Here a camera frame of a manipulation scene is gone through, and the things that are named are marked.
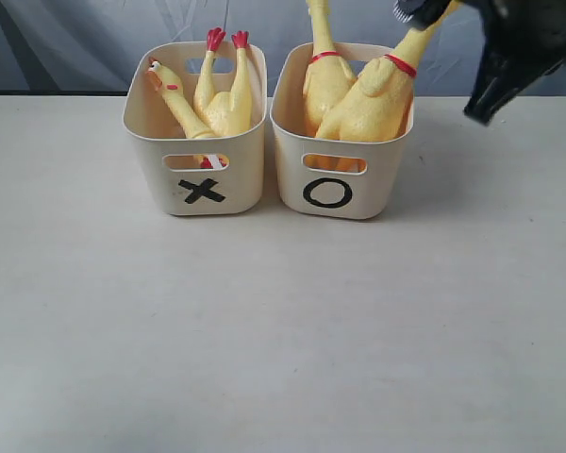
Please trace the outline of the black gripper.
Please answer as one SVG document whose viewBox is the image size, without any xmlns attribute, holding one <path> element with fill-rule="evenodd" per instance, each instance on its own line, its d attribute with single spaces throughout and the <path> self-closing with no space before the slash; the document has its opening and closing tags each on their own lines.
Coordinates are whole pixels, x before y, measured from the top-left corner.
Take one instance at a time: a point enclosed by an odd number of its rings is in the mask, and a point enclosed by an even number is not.
<svg viewBox="0 0 566 453">
<path fill-rule="evenodd" d="M 566 66 L 566 1 L 457 1 L 477 12 L 484 43 L 463 113 L 487 126 L 539 78 Z"/>
</svg>

